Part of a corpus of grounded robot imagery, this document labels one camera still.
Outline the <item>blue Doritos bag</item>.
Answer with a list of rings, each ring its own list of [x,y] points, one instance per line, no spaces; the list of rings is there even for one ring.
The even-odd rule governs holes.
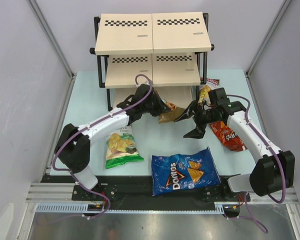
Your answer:
[[[208,147],[192,155],[153,155],[151,173],[153,196],[217,186],[221,183]]]

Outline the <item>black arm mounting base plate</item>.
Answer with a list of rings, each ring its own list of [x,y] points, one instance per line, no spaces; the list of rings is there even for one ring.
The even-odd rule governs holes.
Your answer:
[[[195,189],[177,190],[153,196],[151,176],[99,176],[99,183],[93,189],[101,196],[92,194],[80,186],[73,186],[71,200],[87,201],[88,211],[100,210],[110,200],[111,210],[116,211],[203,211],[214,209],[213,204],[222,202],[240,207],[244,199],[243,192],[231,193],[226,186],[227,176],[222,176],[221,184]]]

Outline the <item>brown Chuba chips bag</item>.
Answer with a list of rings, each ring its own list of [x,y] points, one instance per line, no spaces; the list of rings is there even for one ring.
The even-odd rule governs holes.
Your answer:
[[[206,84],[201,85],[199,88],[199,99],[198,103],[203,105],[206,103],[204,106],[205,108],[211,106],[211,101],[209,97],[209,92],[212,90],[215,90],[220,87],[220,80],[219,79],[213,79],[213,78],[207,78],[206,79]]]

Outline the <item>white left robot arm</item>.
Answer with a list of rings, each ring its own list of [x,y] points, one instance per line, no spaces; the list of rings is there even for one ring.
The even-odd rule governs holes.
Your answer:
[[[66,165],[62,171],[68,171],[83,188],[83,194],[95,200],[100,196],[101,188],[89,167],[91,146],[111,132],[139,120],[143,114],[157,117],[170,110],[153,87],[141,84],[135,94],[129,95],[106,115],[81,126],[67,124],[56,144],[52,168],[58,170],[55,163],[59,159]]]

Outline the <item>light blue brown chips bag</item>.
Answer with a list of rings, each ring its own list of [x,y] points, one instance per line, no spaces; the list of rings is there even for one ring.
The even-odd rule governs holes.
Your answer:
[[[170,109],[170,111],[161,113],[158,116],[158,123],[159,124],[165,124],[165,123],[173,122],[178,117],[180,117],[182,115],[182,113],[186,110],[185,108],[179,107],[179,106],[175,105],[174,103],[166,101],[165,99],[163,99],[163,102]]]

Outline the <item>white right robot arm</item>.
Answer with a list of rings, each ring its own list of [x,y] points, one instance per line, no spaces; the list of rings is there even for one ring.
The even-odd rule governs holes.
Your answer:
[[[208,92],[209,103],[192,101],[184,112],[175,119],[180,122],[192,118],[195,128],[184,138],[201,139],[207,125],[223,122],[242,140],[254,159],[251,173],[237,174],[227,179],[220,188],[221,196],[232,201],[239,192],[253,192],[260,197],[269,196],[274,202],[285,201],[286,190],[293,186],[295,156],[283,151],[262,133],[249,115],[249,106],[240,101],[231,101],[223,87]]]

